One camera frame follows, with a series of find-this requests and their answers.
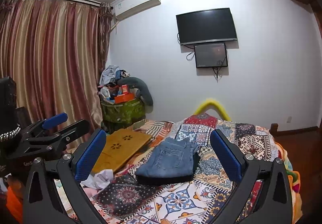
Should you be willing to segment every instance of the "blue textured pad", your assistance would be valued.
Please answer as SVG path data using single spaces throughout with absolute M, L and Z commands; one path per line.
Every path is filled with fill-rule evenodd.
M 63 122 L 68 120 L 68 116 L 66 113 L 60 113 L 55 115 L 54 117 L 51 117 L 49 119 L 46 119 L 44 123 L 42 124 L 42 128 L 44 130 L 49 130 L 53 127 L 56 127 L 59 124 L 62 124 Z
M 212 131 L 210 134 L 210 144 L 228 178 L 233 182 L 240 183 L 242 180 L 240 164 L 216 131 Z
M 88 178 L 94 167 L 94 164 L 96 163 L 105 146 L 105 143 L 106 133 L 105 131 L 100 130 L 76 164 L 76 181 L 81 182 Z

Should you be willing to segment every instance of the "bed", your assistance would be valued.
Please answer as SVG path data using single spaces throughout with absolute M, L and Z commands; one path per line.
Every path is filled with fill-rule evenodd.
M 90 200 L 109 224 L 207 224 L 216 215 L 234 189 L 209 143 L 214 129 L 220 129 L 230 142 L 259 160 L 283 159 L 292 193 L 293 223 L 301 216 L 300 175 L 293 171 L 287 152 L 274 142 L 268 129 L 246 123 L 220 120 L 207 113 L 192 115 L 178 122 L 141 120 L 128 129 L 151 135 L 151 140 L 132 156 L 115 174 L 111 183 Z M 154 147 L 165 138 L 184 139 L 200 146 L 200 161 L 191 182 L 160 187 L 143 186 L 136 182 L 135 171 L 145 163 Z M 239 216 L 245 218 L 252 209 L 260 189 L 257 181 Z M 71 218 L 77 219 L 73 210 L 65 206 Z

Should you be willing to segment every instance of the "television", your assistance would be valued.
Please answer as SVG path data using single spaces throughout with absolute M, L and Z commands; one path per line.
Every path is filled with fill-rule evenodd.
M 196 68 L 227 67 L 227 50 L 224 42 L 204 43 L 194 46 Z
M 229 8 L 188 12 L 176 18 L 180 45 L 237 40 Z

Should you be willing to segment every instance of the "yellow foam tube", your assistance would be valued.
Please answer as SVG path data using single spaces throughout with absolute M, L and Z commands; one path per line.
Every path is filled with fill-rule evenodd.
M 223 120 L 231 121 L 223 106 L 214 99 L 207 99 L 203 104 L 199 106 L 199 108 L 195 111 L 194 114 L 197 115 L 202 113 L 208 106 L 214 106 Z

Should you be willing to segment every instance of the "metal bolt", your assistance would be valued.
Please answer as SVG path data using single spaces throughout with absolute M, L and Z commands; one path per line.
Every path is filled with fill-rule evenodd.
M 34 160 L 33 160 L 33 163 L 39 163 L 41 161 L 41 158 L 39 158 L 39 157 L 37 157 L 37 158 L 35 158 Z
M 278 164 L 282 164 L 282 163 L 283 163 L 283 160 L 282 160 L 281 158 L 276 158 L 275 160 L 276 160 L 276 162 L 277 162 Z
M 71 158 L 71 154 L 70 153 L 66 153 L 62 158 L 64 160 L 68 161 Z
M 254 159 L 254 156 L 253 156 L 252 154 L 250 154 L 250 153 L 247 153 L 247 154 L 245 155 L 245 158 L 246 158 L 247 160 L 249 160 L 249 161 L 252 161 L 252 160 Z

